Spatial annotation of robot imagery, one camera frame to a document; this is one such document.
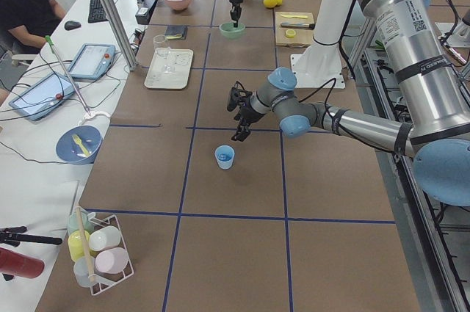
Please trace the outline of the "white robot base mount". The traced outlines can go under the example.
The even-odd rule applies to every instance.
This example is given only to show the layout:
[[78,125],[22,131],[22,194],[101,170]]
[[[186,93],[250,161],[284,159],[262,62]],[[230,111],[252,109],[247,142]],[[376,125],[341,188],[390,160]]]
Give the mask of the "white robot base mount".
[[301,55],[291,55],[297,89],[330,86],[331,79],[336,80],[336,89],[345,88],[339,48],[353,7],[353,0],[321,1],[311,45]]

